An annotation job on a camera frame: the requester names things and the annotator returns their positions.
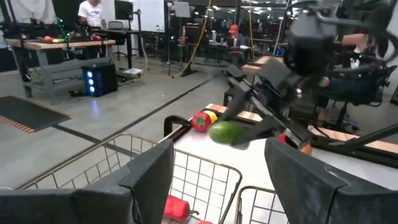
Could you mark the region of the black monitor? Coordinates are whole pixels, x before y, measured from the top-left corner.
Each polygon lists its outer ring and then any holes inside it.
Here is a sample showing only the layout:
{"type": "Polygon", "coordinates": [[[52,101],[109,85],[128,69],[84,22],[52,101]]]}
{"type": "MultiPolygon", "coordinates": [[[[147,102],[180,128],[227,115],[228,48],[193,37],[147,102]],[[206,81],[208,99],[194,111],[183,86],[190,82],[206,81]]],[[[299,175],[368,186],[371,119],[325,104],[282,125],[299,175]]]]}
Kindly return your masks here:
{"type": "Polygon", "coordinates": [[[133,3],[129,1],[114,1],[115,19],[129,20],[133,15],[133,3]]]}

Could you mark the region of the red chili pepper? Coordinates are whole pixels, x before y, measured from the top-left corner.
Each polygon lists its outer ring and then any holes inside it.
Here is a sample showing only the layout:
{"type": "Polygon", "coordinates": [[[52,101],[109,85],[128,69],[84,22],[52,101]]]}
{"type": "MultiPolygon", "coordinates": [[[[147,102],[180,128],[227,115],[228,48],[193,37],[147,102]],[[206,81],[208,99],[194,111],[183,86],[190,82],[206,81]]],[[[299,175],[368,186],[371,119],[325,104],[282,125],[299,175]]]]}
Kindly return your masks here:
{"type": "Polygon", "coordinates": [[[168,195],[164,208],[164,217],[185,221],[190,215],[199,215],[199,212],[192,210],[188,201],[182,200],[173,195],[168,195]]]}

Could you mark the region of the green cucumber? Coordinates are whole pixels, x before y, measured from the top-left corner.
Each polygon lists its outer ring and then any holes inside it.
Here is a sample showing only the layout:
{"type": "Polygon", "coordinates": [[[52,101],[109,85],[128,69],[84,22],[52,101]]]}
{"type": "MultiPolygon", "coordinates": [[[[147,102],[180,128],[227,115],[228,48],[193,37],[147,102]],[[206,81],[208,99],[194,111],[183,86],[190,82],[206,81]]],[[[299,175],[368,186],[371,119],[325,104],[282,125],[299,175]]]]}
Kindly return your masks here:
{"type": "Polygon", "coordinates": [[[247,127],[230,121],[220,121],[209,129],[210,139],[218,144],[237,146],[240,145],[240,137],[246,132],[247,127]]]}

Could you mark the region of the black computer tower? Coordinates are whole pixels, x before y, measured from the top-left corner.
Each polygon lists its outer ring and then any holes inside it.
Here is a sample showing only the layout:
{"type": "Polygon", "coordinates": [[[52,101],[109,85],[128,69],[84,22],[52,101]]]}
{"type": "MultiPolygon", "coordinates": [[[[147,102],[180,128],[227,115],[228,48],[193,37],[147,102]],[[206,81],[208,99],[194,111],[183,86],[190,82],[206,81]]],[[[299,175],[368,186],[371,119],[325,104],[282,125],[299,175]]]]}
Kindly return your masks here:
{"type": "Polygon", "coordinates": [[[97,63],[83,66],[81,69],[88,95],[101,97],[118,90],[116,69],[113,63],[97,63]]]}

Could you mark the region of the wood-topped workbench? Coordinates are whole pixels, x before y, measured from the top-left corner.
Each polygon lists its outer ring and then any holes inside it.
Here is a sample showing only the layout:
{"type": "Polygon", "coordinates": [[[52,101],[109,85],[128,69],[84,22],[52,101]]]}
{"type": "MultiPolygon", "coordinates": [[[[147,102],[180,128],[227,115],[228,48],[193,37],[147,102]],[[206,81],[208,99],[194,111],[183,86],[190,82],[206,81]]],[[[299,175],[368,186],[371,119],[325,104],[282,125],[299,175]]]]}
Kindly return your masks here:
{"type": "Polygon", "coordinates": [[[94,65],[99,63],[113,63],[113,48],[115,44],[114,40],[101,40],[101,41],[86,41],[86,42],[60,42],[55,44],[48,44],[44,42],[38,42],[36,40],[24,40],[24,39],[6,39],[6,44],[11,47],[14,52],[16,48],[34,50],[36,52],[39,67],[44,74],[43,83],[36,84],[34,82],[23,82],[22,85],[25,88],[40,88],[45,90],[46,94],[51,99],[52,103],[57,101],[55,90],[60,88],[71,87],[76,85],[76,81],[64,81],[62,85],[56,85],[53,83],[54,80],[63,79],[66,77],[71,77],[71,72],[73,70],[80,70],[84,66],[94,65]],[[47,60],[46,51],[53,49],[67,49],[67,48],[82,48],[82,47],[92,47],[92,46],[106,46],[107,57],[94,58],[89,60],[71,60],[68,62],[58,63],[56,65],[49,65],[47,60]]]}

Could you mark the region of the white cloth cover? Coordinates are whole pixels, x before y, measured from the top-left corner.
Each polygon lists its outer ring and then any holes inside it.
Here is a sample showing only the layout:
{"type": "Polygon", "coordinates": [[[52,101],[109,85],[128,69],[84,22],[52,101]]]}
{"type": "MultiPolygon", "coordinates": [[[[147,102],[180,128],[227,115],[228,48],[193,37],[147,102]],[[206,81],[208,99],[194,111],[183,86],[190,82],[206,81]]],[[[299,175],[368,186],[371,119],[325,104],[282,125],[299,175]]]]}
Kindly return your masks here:
{"type": "Polygon", "coordinates": [[[5,0],[11,21],[30,22],[30,18],[45,24],[57,20],[52,0],[5,0]]]}

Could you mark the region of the person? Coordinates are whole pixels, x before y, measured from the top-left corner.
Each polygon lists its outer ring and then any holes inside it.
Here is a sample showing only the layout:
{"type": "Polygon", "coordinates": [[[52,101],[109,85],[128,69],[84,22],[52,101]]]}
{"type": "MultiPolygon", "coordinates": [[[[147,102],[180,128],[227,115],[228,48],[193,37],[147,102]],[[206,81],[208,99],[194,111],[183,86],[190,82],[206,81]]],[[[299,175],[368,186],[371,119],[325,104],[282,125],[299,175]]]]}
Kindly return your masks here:
{"type": "Polygon", "coordinates": [[[228,47],[240,48],[240,49],[247,48],[246,38],[242,33],[240,33],[238,25],[232,24],[229,28],[228,33],[229,36],[226,39],[228,47]]]}
{"type": "Polygon", "coordinates": [[[107,29],[101,0],[85,0],[78,9],[79,21],[90,27],[107,29]]]}
{"type": "MultiPolygon", "coordinates": [[[[345,46],[355,46],[354,52],[356,53],[365,53],[369,48],[374,48],[374,54],[378,59],[384,58],[388,49],[387,39],[369,37],[365,33],[344,35],[341,43],[345,46]]],[[[337,93],[347,93],[348,96],[360,97],[371,91],[376,80],[376,77],[362,77],[356,80],[323,77],[320,86],[337,93]]]]}

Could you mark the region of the black office chair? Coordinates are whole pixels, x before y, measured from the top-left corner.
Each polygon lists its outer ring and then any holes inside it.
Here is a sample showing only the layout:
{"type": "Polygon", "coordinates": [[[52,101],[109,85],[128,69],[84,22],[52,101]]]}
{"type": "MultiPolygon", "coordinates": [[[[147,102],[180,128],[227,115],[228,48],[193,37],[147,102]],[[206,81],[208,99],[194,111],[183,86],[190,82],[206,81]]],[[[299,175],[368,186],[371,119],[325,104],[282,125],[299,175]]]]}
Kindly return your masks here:
{"type": "Polygon", "coordinates": [[[315,89],[314,92],[319,98],[328,98],[329,100],[344,103],[335,123],[326,122],[326,127],[336,131],[346,131],[345,127],[351,125],[352,129],[357,131],[358,127],[356,125],[345,120],[348,104],[351,103],[354,106],[380,106],[384,87],[389,86],[388,79],[396,68],[397,65],[390,67],[383,65],[380,69],[365,73],[358,78],[332,79],[331,84],[328,86],[315,89]]]}

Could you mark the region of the grey office chair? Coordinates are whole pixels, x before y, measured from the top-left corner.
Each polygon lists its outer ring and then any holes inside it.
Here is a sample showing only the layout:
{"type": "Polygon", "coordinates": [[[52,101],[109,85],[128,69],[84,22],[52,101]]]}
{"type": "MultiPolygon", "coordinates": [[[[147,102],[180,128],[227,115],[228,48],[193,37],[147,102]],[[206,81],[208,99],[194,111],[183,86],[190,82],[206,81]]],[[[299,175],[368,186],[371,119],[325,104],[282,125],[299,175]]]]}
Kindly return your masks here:
{"type": "Polygon", "coordinates": [[[119,47],[124,45],[126,42],[125,35],[121,33],[124,29],[124,25],[119,21],[109,21],[108,22],[108,31],[107,37],[108,39],[112,39],[115,41],[117,51],[115,52],[117,59],[120,60],[120,55],[127,56],[126,53],[120,52],[119,47]]]}

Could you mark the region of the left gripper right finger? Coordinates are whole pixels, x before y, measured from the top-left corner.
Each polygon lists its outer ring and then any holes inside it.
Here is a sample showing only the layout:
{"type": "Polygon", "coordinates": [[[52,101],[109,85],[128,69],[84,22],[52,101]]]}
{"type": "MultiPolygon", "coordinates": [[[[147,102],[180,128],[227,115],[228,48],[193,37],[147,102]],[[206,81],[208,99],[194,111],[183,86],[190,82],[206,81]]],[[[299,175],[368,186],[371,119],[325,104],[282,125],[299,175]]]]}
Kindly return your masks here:
{"type": "Polygon", "coordinates": [[[290,224],[398,224],[398,190],[270,139],[264,157],[290,224]]]}

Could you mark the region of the yellow lemon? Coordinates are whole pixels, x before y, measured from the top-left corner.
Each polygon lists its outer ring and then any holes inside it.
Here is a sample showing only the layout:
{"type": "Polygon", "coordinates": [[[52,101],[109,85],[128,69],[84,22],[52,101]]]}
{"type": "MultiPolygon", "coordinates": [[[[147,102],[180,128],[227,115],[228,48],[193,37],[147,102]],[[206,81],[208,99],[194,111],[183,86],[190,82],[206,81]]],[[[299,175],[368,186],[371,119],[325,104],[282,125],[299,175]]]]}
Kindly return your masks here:
{"type": "Polygon", "coordinates": [[[204,113],[206,113],[210,117],[211,124],[215,123],[218,120],[216,113],[214,113],[213,111],[206,110],[204,111],[204,113]]]}

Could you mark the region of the whiteboard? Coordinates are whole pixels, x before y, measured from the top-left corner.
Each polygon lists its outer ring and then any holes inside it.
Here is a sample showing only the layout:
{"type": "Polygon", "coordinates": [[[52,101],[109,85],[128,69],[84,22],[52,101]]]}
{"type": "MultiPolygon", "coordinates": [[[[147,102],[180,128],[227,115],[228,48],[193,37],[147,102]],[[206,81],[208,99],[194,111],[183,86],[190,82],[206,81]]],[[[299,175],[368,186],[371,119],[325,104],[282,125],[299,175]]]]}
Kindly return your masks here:
{"type": "Polygon", "coordinates": [[[131,0],[134,11],[141,10],[141,31],[160,32],[165,30],[164,0],[131,0]]]}

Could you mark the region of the grey panel on stand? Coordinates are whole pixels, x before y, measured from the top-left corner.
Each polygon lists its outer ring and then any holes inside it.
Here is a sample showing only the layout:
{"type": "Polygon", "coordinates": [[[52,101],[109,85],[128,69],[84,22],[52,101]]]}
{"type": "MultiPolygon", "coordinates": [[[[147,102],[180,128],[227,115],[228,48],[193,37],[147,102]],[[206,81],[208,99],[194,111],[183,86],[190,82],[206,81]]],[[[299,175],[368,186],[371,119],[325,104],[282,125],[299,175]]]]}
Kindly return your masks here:
{"type": "Polygon", "coordinates": [[[172,43],[172,28],[171,28],[171,18],[172,18],[172,9],[174,9],[174,14],[177,18],[179,18],[179,33],[178,33],[178,46],[180,50],[186,44],[185,38],[185,29],[182,27],[182,19],[190,18],[190,6],[188,2],[181,2],[179,0],[171,0],[167,2],[167,65],[168,65],[168,76],[174,78],[174,75],[171,75],[171,64],[170,61],[170,45],[172,43]]]}

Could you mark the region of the red fruit with green calyx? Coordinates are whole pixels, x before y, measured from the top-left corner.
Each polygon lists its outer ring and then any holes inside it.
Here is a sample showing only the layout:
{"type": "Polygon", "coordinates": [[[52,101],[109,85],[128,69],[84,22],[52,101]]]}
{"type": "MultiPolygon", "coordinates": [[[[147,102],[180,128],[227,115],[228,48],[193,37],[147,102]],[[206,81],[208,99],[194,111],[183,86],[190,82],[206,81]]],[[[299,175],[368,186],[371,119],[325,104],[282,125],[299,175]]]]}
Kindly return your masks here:
{"type": "Polygon", "coordinates": [[[204,112],[199,112],[193,116],[191,125],[195,131],[205,133],[211,126],[211,117],[204,112]]]}

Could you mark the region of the black floor mat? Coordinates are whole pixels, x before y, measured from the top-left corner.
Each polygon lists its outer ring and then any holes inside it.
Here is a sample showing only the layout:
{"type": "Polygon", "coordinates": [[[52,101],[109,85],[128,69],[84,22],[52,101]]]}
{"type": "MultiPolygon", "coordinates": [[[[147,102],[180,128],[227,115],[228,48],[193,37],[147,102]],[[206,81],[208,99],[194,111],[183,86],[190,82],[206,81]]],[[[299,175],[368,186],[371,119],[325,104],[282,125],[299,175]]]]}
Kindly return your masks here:
{"type": "Polygon", "coordinates": [[[25,133],[58,125],[72,117],[16,96],[0,97],[0,121],[25,133]]]}

